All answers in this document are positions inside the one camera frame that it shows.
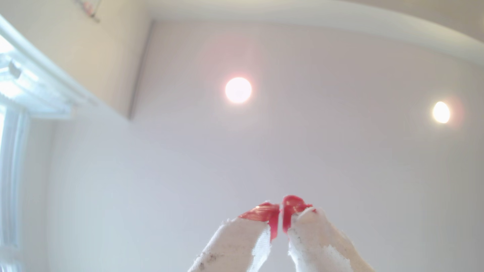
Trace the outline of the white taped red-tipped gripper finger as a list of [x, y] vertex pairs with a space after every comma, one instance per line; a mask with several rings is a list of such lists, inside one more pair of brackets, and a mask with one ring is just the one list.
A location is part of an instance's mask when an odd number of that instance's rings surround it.
[[375, 271], [324, 209], [287, 195], [282, 201], [282, 219], [296, 271]]
[[224, 221], [188, 271], [259, 271], [277, 237], [280, 205], [262, 203]]

